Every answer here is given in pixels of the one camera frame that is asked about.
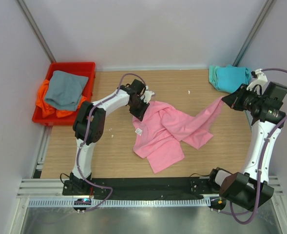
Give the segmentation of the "pink t shirt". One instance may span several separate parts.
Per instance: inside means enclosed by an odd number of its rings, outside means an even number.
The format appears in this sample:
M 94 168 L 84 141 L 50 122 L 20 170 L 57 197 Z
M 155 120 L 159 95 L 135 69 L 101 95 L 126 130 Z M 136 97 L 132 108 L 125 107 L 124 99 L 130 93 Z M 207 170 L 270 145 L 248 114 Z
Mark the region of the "pink t shirt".
M 133 151 L 148 160 L 154 173 L 159 173 L 184 159 L 181 142 L 200 149 L 213 137 L 210 127 L 222 108 L 222 99 L 218 98 L 196 116 L 190 116 L 168 103 L 152 101 L 142 121 L 132 119 L 136 133 Z

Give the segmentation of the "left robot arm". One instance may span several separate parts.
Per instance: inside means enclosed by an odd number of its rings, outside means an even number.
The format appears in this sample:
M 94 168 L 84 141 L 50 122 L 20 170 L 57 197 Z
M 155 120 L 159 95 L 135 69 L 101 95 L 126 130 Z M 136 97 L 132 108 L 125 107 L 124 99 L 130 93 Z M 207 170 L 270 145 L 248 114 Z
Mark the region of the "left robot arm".
M 85 195 L 93 187 L 92 157 L 103 135 L 106 117 L 120 107 L 129 106 L 130 114 L 142 121 L 154 95 L 142 79 L 134 79 L 131 84 L 119 84 L 112 94 L 101 100 L 82 103 L 73 124 L 77 142 L 75 165 L 63 183 L 63 195 Z

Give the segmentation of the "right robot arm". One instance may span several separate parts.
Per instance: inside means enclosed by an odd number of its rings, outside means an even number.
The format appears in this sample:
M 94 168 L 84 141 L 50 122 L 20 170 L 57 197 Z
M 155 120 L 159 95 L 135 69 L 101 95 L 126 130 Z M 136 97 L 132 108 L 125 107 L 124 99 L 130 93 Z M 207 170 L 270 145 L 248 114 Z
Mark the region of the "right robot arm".
M 207 180 L 209 191 L 249 211 L 273 196 L 274 188 L 268 185 L 268 169 L 282 128 L 278 123 L 286 116 L 280 111 L 286 94 L 286 86 L 270 82 L 263 94 L 242 84 L 222 98 L 230 108 L 249 111 L 252 115 L 251 142 L 243 169 L 233 174 L 219 167 L 213 169 Z

